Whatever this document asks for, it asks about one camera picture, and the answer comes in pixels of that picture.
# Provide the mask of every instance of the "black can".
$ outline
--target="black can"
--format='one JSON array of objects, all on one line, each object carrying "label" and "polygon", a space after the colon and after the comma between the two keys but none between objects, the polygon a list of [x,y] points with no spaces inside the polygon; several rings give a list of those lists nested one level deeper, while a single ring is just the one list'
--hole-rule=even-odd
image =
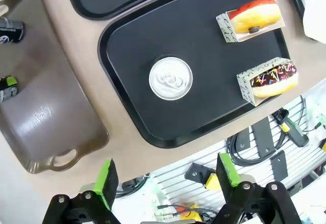
[{"label": "black can", "polygon": [[17,43],[24,37],[24,23],[0,17],[0,44]]},{"label": "black can", "polygon": [[13,76],[0,78],[0,103],[16,96],[18,93],[18,82]]}]

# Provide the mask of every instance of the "screw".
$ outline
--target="screw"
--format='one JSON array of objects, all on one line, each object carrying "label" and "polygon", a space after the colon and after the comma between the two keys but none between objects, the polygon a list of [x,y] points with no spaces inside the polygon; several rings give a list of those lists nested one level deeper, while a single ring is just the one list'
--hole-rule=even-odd
[{"label": "screw", "polygon": [[276,184],[272,184],[272,185],[270,186],[270,188],[271,188],[272,190],[277,190],[277,185],[276,185]]},{"label": "screw", "polygon": [[63,203],[65,201],[65,197],[59,197],[58,201],[59,203]]},{"label": "screw", "polygon": [[243,186],[242,186],[245,190],[248,190],[250,188],[250,185],[248,183],[245,183]]},{"label": "screw", "polygon": [[85,198],[86,198],[86,199],[90,199],[91,197],[92,197],[92,196],[91,196],[91,194],[90,194],[89,192],[85,194]]}]

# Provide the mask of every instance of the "can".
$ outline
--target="can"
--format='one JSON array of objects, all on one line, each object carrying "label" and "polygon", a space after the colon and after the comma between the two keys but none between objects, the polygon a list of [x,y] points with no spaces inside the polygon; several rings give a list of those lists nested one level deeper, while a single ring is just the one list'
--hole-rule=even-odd
[{"label": "can", "polygon": [[23,22],[0,17],[0,44],[20,42],[23,36]]},{"label": "can", "polygon": [[193,84],[189,65],[176,57],[158,60],[149,73],[149,86],[153,93],[164,100],[177,100],[186,95]]},{"label": "can", "polygon": [[13,76],[0,78],[0,102],[16,96],[18,93],[18,82]]}]

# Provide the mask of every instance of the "beige table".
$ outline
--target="beige table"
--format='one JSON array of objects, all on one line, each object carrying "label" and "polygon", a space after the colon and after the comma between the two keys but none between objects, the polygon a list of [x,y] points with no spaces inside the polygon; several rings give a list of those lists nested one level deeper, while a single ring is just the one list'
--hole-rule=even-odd
[{"label": "beige table", "polygon": [[74,11],[69,0],[44,1],[69,62],[111,136],[105,148],[82,158],[72,169],[38,175],[25,172],[1,136],[0,162],[7,159],[7,164],[10,162],[17,174],[46,199],[60,192],[74,195],[81,185],[94,182],[100,167],[109,158],[115,160],[121,182],[184,158],[261,120],[326,77],[326,46],[304,35],[292,0],[277,0],[286,23],[282,30],[287,47],[300,71],[300,85],[182,147],[159,149],[140,136],[99,63],[97,42],[110,20],[84,19]]}]

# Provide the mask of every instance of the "yellow part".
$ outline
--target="yellow part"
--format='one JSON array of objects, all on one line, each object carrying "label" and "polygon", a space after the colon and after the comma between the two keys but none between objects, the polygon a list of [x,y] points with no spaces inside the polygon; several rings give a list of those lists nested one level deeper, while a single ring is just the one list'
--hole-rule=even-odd
[{"label": "yellow part", "polygon": [[208,190],[220,190],[220,182],[215,173],[211,173],[206,184],[205,184],[206,189]]},{"label": "yellow part", "polygon": [[280,125],[280,128],[281,128],[282,131],[284,131],[284,132],[289,132],[289,130],[290,130],[290,127],[289,127],[287,124],[285,124],[285,123],[281,124],[281,125]]},{"label": "yellow part", "polygon": [[[199,208],[199,205],[193,204],[189,208],[197,209]],[[195,220],[195,221],[203,221],[202,218],[200,218],[200,215],[197,212],[191,211],[189,215],[182,216],[180,215],[180,220]]]}]

